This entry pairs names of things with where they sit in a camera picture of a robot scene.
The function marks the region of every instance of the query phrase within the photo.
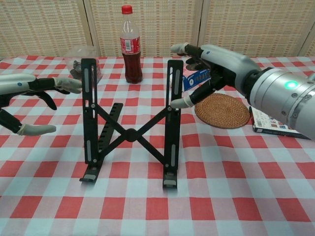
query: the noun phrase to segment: red and white checkered tablecloth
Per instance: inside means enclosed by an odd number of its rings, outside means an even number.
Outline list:
[[[123,58],[100,58],[100,105],[109,112],[122,102],[119,122],[140,128],[164,107],[169,59],[142,59],[144,80],[129,85]],[[315,57],[253,60],[302,76],[315,71]],[[69,76],[62,58],[38,56],[1,61],[0,74],[11,73]],[[248,105],[234,89],[219,92]],[[162,165],[137,142],[106,156],[93,186],[79,181],[86,168],[82,95],[48,93],[56,111],[23,96],[5,108],[22,123],[52,124],[57,131],[21,137],[0,128],[1,235],[315,235],[314,142],[254,133],[250,123],[214,128],[194,109],[183,109],[177,192],[163,191]],[[144,136],[162,152],[162,121]]]

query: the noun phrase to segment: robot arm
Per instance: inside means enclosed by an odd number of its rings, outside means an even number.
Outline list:
[[[13,115],[8,113],[3,107],[10,104],[12,97],[17,95],[38,96],[53,110],[57,106],[53,99],[45,90],[56,90],[63,94],[80,93],[81,81],[71,78],[42,78],[37,79],[30,74],[10,74],[0,75],[0,125],[11,130],[18,135],[42,135],[56,131],[53,125],[33,126],[21,124]]]
[[[171,107],[192,107],[228,85],[254,108],[315,140],[315,74],[304,78],[277,68],[261,70],[249,57],[215,45],[176,44],[171,51],[192,56],[211,74],[191,95],[173,100]]]

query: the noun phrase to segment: plastic bottle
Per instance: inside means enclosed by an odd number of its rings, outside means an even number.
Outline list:
[[[142,81],[140,33],[132,19],[132,6],[123,5],[122,14],[124,23],[120,42],[125,61],[125,77],[128,83],[137,84]]]

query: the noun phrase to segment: round rattan coaster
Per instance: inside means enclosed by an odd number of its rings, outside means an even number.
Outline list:
[[[242,102],[220,93],[213,93],[196,104],[195,112],[206,124],[223,129],[242,127],[250,119],[250,112]]]

